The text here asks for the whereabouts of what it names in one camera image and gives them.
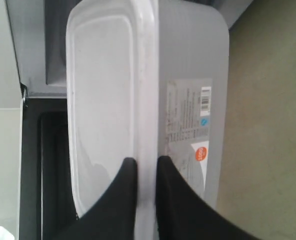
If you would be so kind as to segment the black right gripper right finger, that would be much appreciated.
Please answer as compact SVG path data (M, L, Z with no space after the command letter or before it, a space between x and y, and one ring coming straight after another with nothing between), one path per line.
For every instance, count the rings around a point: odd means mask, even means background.
M157 160L155 203L161 240L255 239L205 203L169 156L160 156Z

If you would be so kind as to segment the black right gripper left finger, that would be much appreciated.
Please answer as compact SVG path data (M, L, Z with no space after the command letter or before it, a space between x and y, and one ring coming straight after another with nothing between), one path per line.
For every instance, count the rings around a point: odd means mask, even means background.
M44 181L43 240L132 240L137 206L138 166L127 157L107 190L83 216L78 217L73 201L70 168Z

